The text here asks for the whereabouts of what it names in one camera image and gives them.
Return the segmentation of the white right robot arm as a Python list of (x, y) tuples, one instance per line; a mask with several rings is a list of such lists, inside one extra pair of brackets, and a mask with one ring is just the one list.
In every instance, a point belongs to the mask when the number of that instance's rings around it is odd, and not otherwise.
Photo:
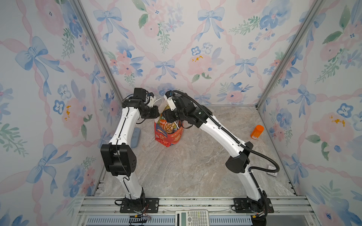
[(252, 143), (246, 143), (235, 137), (203, 105), (195, 106), (190, 103), (186, 107), (174, 107), (164, 102), (161, 104), (159, 112), (167, 122), (187, 121), (190, 125), (200, 128), (230, 154), (225, 166), (229, 171), (238, 175), (247, 193), (247, 197), (241, 204), (238, 204), (237, 201), (234, 203), (236, 212), (250, 212), (258, 215), (268, 213), (267, 195), (259, 186), (252, 172), (252, 170), (261, 170), (262, 168), (250, 166), (248, 158), (251, 153), (265, 159), (267, 156), (252, 150)]

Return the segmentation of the red paper gift bag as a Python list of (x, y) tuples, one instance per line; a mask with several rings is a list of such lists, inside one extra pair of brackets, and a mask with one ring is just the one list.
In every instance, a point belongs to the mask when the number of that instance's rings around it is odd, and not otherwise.
[(155, 140), (164, 145), (165, 147), (170, 147), (172, 145), (177, 144), (183, 134), (184, 128), (183, 128), (183, 121), (179, 120), (179, 129), (173, 133), (173, 134), (167, 134), (161, 127), (157, 124), (160, 119), (165, 119), (162, 116), (162, 113), (169, 109), (167, 102), (163, 100), (161, 105), (158, 107), (160, 116), (154, 120), (154, 134), (155, 134)]

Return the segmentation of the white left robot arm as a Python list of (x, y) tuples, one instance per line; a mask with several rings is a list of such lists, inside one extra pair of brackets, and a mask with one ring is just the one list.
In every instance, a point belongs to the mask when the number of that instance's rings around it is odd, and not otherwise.
[(154, 97), (148, 94), (145, 98), (131, 97), (122, 103), (121, 119), (107, 144), (100, 148), (101, 156), (107, 172), (116, 177), (123, 185), (129, 200), (140, 199), (143, 188), (134, 172), (137, 158), (131, 148), (131, 140), (137, 121), (159, 117), (158, 107), (154, 106)]

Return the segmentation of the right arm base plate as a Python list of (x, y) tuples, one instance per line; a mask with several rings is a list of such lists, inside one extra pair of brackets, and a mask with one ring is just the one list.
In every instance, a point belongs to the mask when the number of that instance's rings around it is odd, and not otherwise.
[(265, 210), (268, 213), (274, 213), (273, 205), (269, 198), (263, 198), (258, 201), (250, 198), (233, 198), (233, 209), (237, 213), (263, 214)]

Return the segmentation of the green nut snack packet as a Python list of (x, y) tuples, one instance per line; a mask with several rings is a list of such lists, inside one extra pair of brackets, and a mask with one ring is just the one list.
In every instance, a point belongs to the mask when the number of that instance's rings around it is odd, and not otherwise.
[(161, 129), (167, 134), (173, 134), (179, 129), (179, 121), (167, 122), (165, 119), (160, 119), (157, 123)]

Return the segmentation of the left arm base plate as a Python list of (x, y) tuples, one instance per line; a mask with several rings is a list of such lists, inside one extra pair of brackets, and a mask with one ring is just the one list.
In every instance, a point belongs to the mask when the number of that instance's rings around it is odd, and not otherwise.
[(120, 204), (120, 213), (158, 213), (159, 198), (140, 198), (131, 200), (124, 198)]

